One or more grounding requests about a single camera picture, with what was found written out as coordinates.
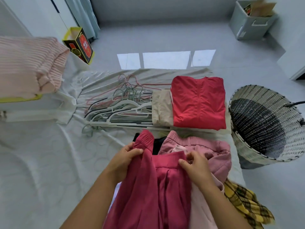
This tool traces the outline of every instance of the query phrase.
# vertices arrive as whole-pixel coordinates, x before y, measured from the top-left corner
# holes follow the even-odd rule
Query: woven laundry basket
[[[289,162],[305,152],[305,121],[297,104],[258,85],[235,91],[229,103],[232,137],[243,169]]]

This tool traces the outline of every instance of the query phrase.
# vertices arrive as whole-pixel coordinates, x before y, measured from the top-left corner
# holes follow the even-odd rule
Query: white bed sheet
[[[86,73],[78,104],[115,86],[119,74],[135,74],[140,83],[170,83],[177,75],[202,77],[202,70],[142,69]],[[0,122],[0,228],[59,228],[121,146],[101,131],[82,134],[84,108],[67,124],[49,121]],[[124,144],[136,129],[106,131]],[[230,134],[194,132],[231,146],[229,178],[245,185]]]

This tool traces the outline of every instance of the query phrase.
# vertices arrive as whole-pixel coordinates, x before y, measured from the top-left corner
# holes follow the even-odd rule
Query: curtain
[[[93,13],[90,0],[66,0],[75,20],[81,26],[87,38],[98,38],[100,28]]]

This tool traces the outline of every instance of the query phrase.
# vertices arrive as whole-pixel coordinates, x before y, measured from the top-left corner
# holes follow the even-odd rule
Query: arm
[[[111,159],[60,229],[101,229],[103,227],[116,185],[126,177],[132,158],[143,153],[142,149],[131,150],[132,147],[133,142],[124,146]]]
[[[187,154],[187,159],[194,161],[189,164],[180,159],[179,164],[204,195],[218,229],[252,229],[247,220],[238,213],[215,185],[208,160],[194,151]]]

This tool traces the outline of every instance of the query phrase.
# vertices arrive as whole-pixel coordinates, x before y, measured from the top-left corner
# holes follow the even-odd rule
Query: white floor
[[[237,41],[227,22],[107,26],[92,46],[96,70],[196,69],[210,63],[208,68],[224,79],[227,100],[247,84],[266,86],[293,102],[305,100],[305,84],[285,76],[266,41]],[[299,110],[305,113],[305,105]],[[305,156],[243,170],[247,187],[275,216],[277,224],[265,228],[304,228],[304,173]]]

